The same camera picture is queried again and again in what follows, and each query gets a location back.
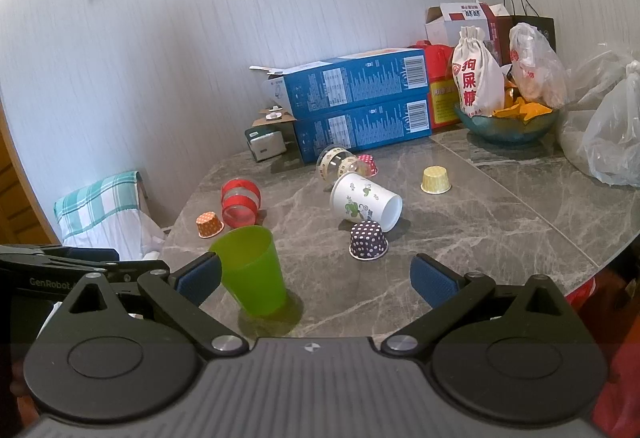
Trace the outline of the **white paper cup green print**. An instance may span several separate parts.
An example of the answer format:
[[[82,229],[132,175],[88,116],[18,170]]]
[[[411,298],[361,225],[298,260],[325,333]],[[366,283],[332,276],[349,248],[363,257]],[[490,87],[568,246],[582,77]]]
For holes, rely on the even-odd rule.
[[[384,233],[395,228],[402,213],[402,198],[356,172],[345,173],[332,187],[331,211],[352,223],[377,222]]]

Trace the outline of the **white red cardboard box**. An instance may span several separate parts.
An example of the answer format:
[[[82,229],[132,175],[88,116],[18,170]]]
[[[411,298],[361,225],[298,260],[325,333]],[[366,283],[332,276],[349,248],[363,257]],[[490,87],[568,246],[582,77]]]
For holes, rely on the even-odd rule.
[[[425,34],[431,44],[457,46],[463,27],[484,31],[485,44],[500,65],[508,64],[509,53],[503,53],[499,20],[484,2],[454,2],[431,6],[425,11]]]

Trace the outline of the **teal plaid pillow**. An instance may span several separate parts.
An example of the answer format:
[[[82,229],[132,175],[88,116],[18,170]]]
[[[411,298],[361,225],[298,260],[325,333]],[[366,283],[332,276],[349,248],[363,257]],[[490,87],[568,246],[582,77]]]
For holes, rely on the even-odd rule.
[[[117,173],[59,198],[53,206],[63,239],[93,229],[115,213],[141,207],[137,170]]]

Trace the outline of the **orange snack packets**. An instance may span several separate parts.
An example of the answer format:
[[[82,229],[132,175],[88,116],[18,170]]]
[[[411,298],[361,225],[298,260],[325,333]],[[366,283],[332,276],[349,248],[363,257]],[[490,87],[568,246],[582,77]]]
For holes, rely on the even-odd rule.
[[[504,106],[495,109],[492,116],[496,118],[517,119],[528,124],[536,117],[551,114],[553,109],[537,102],[527,101],[516,84],[509,78],[504,80]]]

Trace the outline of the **white crumpled cloth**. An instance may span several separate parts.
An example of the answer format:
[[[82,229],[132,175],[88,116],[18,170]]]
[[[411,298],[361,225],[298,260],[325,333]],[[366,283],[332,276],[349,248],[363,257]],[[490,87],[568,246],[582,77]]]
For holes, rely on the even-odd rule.
[[[141,260],[158,256],[165,242],[163,230],[141,210],[122,210],[85,232],[63,239],[63,244],[80,248],[111,248],[120,260]]]

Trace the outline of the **clear white plastic bag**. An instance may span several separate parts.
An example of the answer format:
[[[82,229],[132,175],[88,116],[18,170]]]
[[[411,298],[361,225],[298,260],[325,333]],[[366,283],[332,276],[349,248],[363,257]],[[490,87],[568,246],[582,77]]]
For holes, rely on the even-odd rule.
[[[581,172],[612,187],[639,185],[639,52],[600,43],[568,72],[570,101],[556,139]]]

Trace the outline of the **blue cardboard box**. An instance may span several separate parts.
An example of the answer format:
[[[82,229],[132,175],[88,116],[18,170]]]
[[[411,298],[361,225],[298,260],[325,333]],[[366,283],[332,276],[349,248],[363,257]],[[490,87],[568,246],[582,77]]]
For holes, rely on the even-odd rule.
[[[317,161],[329,145],[362,152],[377,147],[428,137],[432,133],[428,95],[418,93],[398,100],[373,103],[300,120],[287,111],[276,119],[266,113],[253,127],[278,128],[286,146],[297,147],[305,164]]]
[[[384,49],[270,69],[260,91],[298,120],[428,91],[422,49]]]

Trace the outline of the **red yellow package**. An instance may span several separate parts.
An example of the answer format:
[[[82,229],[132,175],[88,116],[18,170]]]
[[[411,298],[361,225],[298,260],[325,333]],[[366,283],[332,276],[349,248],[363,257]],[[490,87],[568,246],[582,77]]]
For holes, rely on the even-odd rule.
[[[451,69],[454,49],[443,44],[431,44],[428,40],[419,40],[414,47],[424,51],[432,129],[436,131],[457,124],[459,118],[454,106],[459,103],[459,94]]]

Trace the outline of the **clear cup cream pattern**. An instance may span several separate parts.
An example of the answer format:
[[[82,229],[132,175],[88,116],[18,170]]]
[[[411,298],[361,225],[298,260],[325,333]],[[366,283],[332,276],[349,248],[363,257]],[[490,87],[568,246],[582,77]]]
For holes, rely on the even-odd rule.
[[[341,145],[329,145],[318,157],[317,170],[320,178],[333,184],[348,172],[361,171],[361,161]]]

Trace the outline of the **upper blue cardboard box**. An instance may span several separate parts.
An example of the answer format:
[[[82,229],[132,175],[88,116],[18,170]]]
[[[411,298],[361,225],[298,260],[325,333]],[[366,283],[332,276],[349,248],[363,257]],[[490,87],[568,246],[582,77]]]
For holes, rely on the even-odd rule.
[[[270,69],[260,91],[298,120],[428,91],[422,49],[384,49]]]

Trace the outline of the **green plastic cup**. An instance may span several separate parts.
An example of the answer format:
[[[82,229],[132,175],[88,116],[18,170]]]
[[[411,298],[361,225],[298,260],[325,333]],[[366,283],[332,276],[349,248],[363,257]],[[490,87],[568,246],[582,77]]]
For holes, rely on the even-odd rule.
[[[209,248],[221,262],[221,283],[251,317],[268,317],[288,298],[272,233],[260,225],[238,228]]]

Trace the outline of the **plastic bag with snacks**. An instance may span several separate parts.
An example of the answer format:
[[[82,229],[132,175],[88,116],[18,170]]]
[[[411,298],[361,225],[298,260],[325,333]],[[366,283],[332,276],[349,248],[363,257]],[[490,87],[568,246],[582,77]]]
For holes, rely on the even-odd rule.
[[[566,70],[544,34],[528,23],[509,32],[511,75],[526,101],[552,109],[568,102]]]

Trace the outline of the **white drawstring candy bag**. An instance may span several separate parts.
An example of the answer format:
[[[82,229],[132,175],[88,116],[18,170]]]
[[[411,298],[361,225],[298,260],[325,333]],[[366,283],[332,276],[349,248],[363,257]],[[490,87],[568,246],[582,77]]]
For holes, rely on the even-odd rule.
[[[463,26],[452,54],[452,75],[460,108],[469,117],[491,117],[504,107],[503,73],[484,40],[484,31],[480,28]]]

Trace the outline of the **orange polka dot paper cup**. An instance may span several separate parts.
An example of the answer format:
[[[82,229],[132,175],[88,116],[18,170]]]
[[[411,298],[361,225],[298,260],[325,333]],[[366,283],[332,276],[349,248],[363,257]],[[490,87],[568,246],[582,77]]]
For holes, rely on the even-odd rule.
[[[224,223],[214,211],[201,213],[196,218],[195,224],[201,239],[210,239],[224,231]]]

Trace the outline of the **lower blue cardboard box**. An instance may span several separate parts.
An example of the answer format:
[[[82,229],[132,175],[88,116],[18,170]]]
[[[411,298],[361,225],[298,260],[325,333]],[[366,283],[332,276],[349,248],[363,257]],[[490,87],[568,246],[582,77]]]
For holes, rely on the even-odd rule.
[[[432,133],[428,95],[418,93],[398,100],[373,103],[300,120],[287,111],[276,119],[266,113],[253,127],[278,128],[286,146],[297,147],[305,164],[317,161],[329,145],[362,152],[377,147],[428,137]]]

